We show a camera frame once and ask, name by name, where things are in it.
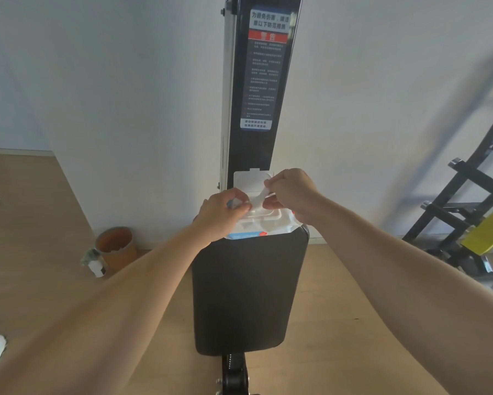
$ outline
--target wooden floor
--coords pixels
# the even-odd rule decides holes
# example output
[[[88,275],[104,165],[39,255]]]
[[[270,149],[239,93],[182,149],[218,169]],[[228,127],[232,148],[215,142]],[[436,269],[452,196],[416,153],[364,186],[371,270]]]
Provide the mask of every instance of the wooden floor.
[[[79,265],[93,235],[52,157],[0,155],[0,333],[10,357],[103,279]],[[431,394],[441,386],[391,335],[327,245],[307,250],[287,337],[247,355],[264,395]],[[198,355],[190,272],[124,395],[212,395],[220,360]]]

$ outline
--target warning sticker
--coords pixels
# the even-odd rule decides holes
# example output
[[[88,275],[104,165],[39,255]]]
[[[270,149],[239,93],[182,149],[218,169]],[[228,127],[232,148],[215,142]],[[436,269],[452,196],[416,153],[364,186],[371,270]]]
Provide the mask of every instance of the warning sticker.
[[[291,15],[263,7],[250,11],[240,127],[267,131],[272,126],[276,96],[287,48]]]

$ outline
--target black metal rack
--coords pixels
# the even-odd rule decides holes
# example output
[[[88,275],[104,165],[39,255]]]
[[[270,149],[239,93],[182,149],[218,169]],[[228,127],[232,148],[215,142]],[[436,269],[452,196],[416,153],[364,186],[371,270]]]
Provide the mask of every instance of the black metal rack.
[[[453,231],[436,247],[428,251],[435,256],[444,254],[446,262],[455,267],[462,259],[473,258],[477,268],[474,275],[486,274],[487,271],[480,256],[457,245],[457,241],[471,226],[479,225],[484,215],[493,207],[493,178],[478,170],[492,152],[493,124],[470,158],[466,161],[454,159],[449,163],[448,166],[457,173],[432,202],[426,201],[421,205],[424,213],[402,239],[413,243],[432,219],[440,219],[453,227]],[[478,203],[449,202],[468,180],[485,189],[490,195]]]

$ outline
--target white wall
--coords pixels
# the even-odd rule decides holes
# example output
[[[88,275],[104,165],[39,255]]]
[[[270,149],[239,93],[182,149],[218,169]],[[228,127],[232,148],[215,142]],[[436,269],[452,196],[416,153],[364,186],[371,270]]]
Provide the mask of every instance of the white wall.
[[[0,48],[95,232],[160,241],[216,191],[222,1],[0,0]],[[272,168],[403,233],[491,124],[449,122],[491,60],[493,0],[304,0]]]
[[[0,148],[49,150],[43,131],[1,50]]]

